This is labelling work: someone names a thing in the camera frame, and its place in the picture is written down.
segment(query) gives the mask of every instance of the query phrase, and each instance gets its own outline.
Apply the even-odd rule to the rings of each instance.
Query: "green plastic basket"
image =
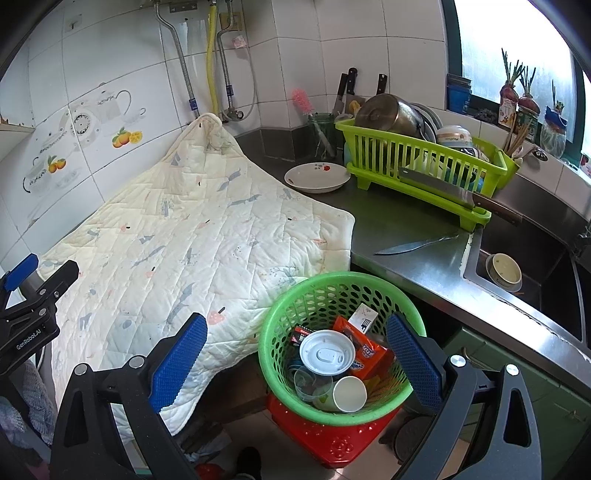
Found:
[[[371,330],[374,333],[385,336],[387,318],[402,312],[419,335],[426,335],[419,312],[401,290],[363,273],[327,273],[304,280],[285,292],[269,311],[259,337],[262,373],[275,396],[300,417],[324,425],[359,425],[395,410],[413,391],[402,367],[394,362],[391,376],[376,387],[356,413],[317,410],[298,398],[285,368],[296,352],[290,345],[293,327],[301,324],[313,330],[330,329],[337,315],[348,319],[361,303],[379,312]]]
[[[473,137],[472,141],[491,163],[417,138],[356,127],[354,122],[355,119],[343,120],[337,122],[336,128],[342,130],[345,136],[351,153],[347,170],[357,177],[357,186],[360,189],[367,190],[375,182],[432,203],[458,215],[460,226],[469,232],[474,231],[477,223],[486,225],[491,219],[491,213],[480,207],[468,209],[454,197],[442,194],[440,190],[412,181],[401,181],[398,178],[398,167],[419,171],[472,191],[478,189],[479,181],[466,179],[482,177],[482,188],[479,191],[487,197],[492,197],[501,179],[504,186],[509,180],[504,180],[507,175],[516,171],[509,173],[503,152],[480,138]]]

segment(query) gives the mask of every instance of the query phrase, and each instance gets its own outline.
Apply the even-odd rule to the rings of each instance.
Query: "stainless steel sink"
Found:
[[[485,261],[495,253],[510,255],[521,268],[523,286],[511,294],[490,280]],[[561,337],[587,344],[583,296],[577,265],[567,247],[524,218],[513,226],[493,216],[472,239],[464,277],[545,324]]]

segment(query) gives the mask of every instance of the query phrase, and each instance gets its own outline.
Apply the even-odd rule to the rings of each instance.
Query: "knife handle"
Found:
[[[509,207],[496,202],[480,193],[472,192],[472,199],[474,200],[474,205],[477,207],[484,208],[485,210],[490,210],[495,215],[498,215],[503,220],[511,223],[512,225],[520,225],[523,221],[523,217],[518,212],[510,209]]]
[[[340,74],[340,82],[339,82],[339,90],[337,91],[337,98],[339,100],[343,99],[343,95],[345,94],[345,89],[347,88],[347,81],[349,80],[349,75],[346,73]]]
[[[388,83],[388,75],[380,73],[379,77],[378,77],[378,89],[376,90],[375,94],[379,95],[380,93],[384,93],[386,91],[386,84],[387,83]]]
[[[355,95],[355,82],[357,81],[357,69],[351,67],[347,75],[347,94]]]

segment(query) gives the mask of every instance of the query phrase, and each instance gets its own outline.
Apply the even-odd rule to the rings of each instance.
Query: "cabinet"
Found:
[[[551,480],[568,460],[591,426],[591,405],[475,332],[461,328],[444,347],[448,355],[464,355],[476,367],[500,370],[506,364],[517,365],[528,388],[540,435],[544,480]],[[476,430],[479,406],[473,405],[460,437],[469,441]]]

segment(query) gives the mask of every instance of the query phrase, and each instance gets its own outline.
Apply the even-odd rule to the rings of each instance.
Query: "orange snack package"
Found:
[[[370,393],[388,376],[390,366],[396,360],[394,352],[367,338],[341,316],[336,318],[333,330],[346,335],[353,342],[355,361],[349,372],[362,380]]]

